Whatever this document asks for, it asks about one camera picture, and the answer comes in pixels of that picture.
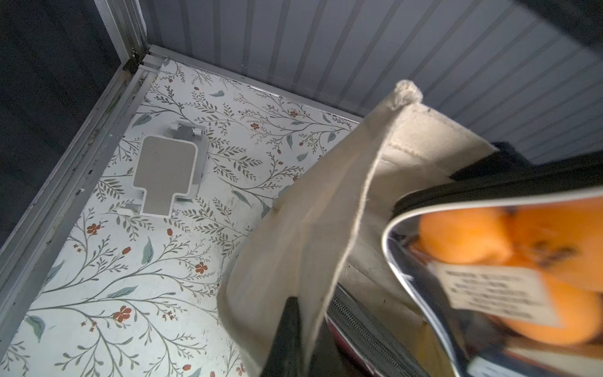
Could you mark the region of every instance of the white label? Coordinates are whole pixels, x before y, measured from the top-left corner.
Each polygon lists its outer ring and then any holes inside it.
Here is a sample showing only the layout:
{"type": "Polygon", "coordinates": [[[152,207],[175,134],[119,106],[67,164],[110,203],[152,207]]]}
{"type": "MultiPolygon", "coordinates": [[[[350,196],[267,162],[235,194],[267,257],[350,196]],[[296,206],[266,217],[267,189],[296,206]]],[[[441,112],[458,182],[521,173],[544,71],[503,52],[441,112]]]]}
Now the white label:
{"type": "Polygon", "coordinates": [[[473,377],[526,377],[481,357],[476,357],[471,361],[467,372],[473,377]]]}
{"type": "Polygon", "coordinates": [[[538,325],[559,324],[538,271],[439,262],[433,262],[429,268],[438,276],[454,309],[481,311],[538,325]]]}

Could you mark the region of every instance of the gray textured pad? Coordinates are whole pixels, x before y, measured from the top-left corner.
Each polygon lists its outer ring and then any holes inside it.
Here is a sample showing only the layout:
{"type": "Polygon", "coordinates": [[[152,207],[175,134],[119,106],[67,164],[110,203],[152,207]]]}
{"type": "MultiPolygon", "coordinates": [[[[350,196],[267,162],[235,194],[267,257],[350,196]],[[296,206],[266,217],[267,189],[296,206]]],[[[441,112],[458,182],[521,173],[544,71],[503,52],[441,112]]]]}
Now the gray textured pad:
{"type": "Polygon", "coordinates": [[[191,189],[196,159],[197,146],[191,142],[145,137],[134,174],[134,187],[145,191],[140,214],[169,217],[175,195],[191,189]]]}

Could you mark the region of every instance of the leaf pattern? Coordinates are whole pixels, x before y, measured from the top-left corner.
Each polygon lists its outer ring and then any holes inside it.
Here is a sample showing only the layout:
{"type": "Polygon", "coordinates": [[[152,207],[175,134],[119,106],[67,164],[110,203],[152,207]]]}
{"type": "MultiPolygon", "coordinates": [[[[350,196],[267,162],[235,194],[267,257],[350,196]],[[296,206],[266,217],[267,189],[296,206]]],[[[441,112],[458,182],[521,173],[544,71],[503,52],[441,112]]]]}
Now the leaf pattern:
{"type": "Polygon", "coordinates": [[[118,297],[123,297],[123,296],[127,296],[130,293],[132,293],[136,288],[138,288],[138,286],[136,287],[125,287],[120,289],[117,292],[113,292],[107,295],[108,299],[117,299],[118,297]]]}
{"type": "Polygon", "coordinates": [[[50,271],[48,272],[48,275],[46,275],[46,279],[44,280],[44,287],[46,286],[46,284],[48,284],[49,281],[51,281],[54,278],[54,276],[58,273],[58,271],[61,269],[63,264],[65,264],[65,260],[63,260],[59,265],[53,266],[50,269],[50,271]]]}
{"type": "Polygon", "coordinates": [[[148,238],[148,242],[145,247],[142,249],[142,264],[147,264],[151,262],[153,259],[153,244],[151,243],[151,238],[148,238]]]}
{"type": "Polygon", "coordinates": [[[134,123],[132,124],[132,127],[135,127],[135,126],[137,126],[137,125],[141,125],[141,124],[148,123],[148,122],[150,122],[150,121],[151,121],[151,119],[152,119],[152,118],[153,118],[153,117],[152,117],[152,116],[150,116],[149,114],[143,114],[143,115],[141,115],[141,116],[140,116],[140,118],[138,118],[138,119],[136,120],[136,122],[134,122],[134,123]]]}
{"type": "Polygon", "coordinates": [[[224,270],[273,200],[354,127],[165,62],[10,341],[2,375],[244,376],[218,322],[224,270]],[[175,121],[207,127],[199,193],[176,200],[171,218],[139,216],[140,142],[175,121]]]}
{"type": "Polygon", "coordinates": [[[40,317],[36,317],[35,315],[28,315],[25,317],[24,322],[31,326],[39,343],[40,340],[42,340],[42,334],[44,334],[44,329],[46,328],[46,323],[44,323],[44,320],[42,320],[40,317]]]}

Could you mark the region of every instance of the canvas tote bag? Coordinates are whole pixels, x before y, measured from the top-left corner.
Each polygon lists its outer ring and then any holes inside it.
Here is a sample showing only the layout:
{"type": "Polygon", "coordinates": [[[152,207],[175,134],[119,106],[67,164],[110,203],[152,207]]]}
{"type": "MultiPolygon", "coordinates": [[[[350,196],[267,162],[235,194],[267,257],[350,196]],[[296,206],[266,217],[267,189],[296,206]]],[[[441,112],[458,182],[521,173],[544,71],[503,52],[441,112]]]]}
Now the canvas tote bag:
{"type": "MultiPolygon", "coordinates": [[[[409,192],[448,182],[455,171],[496,151],[422,105],[422,98],[411,81],[400,81],[275,200],[241,246],[218,292],[218,312],[250,376],[262,371],[289,296],[298,298],[303,361],[309,365],[344,267],[413,305],[380,249],[393,205],[409,192]]],[[[358,288],[357,275],[344,274],[355,281],[342,284],[358,288]]]]}

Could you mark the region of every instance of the red flower pattern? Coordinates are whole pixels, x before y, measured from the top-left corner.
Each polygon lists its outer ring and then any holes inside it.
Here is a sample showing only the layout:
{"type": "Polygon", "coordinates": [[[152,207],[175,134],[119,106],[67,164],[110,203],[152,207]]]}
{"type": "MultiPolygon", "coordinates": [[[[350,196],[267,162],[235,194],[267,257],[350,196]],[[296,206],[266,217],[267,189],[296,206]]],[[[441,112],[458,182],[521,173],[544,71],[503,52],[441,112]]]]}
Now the red flower pattern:
{"type": "Polygon", "coordinates": [[[169,316],[169,320],[178,320],[178,318],[176,318],[176,314],[172,313],[171,311],[169,311],[167,314],[164,314],[161,316],[161,318],[163,318],[163,320],[167,321],[168,320],[168,316],[169,316]]]}
{"type": "Polygon", "coordinates": [[[86,229],[87,229],[87,231],[86,231],[86,232],[87,232],[88,234],[91,234],[91,235],[93,235],[93,236],[94,236],[94,235],[96,234],[96,231],[97,231],[97,230],[99,230],[100,228],[101,228],[101,225],[100,225],[100,224],[99,224],[99,225],[92,224],[92,225],[90,225],[88,228],[86,228],[86,229]]]}
{"type": "Polygon", "coordinates": [[[236,368],[236,371],[237,373],[239,373],[239,376],[242,376],[243,373],[245,373],[245,367],[243,366],[243,363],[241,363],[241,365],[236,368]]]}
{"type": "Polygon", "coordinates": [[[207,266],[203,262],[199,262],[199,264],[195,266],[195,271],[202,274],[207,271],[207,266]]]}
{"type": "Polygon", "coordinates": [[[130,313],[132,312],[132,309],[130,308],[126,308],[125,305],[122,306],[118,312],[115,312],[113,314],[113,319],[117,320],[118,322],[123,322],[126,319],[130,318],[130,313]]]}

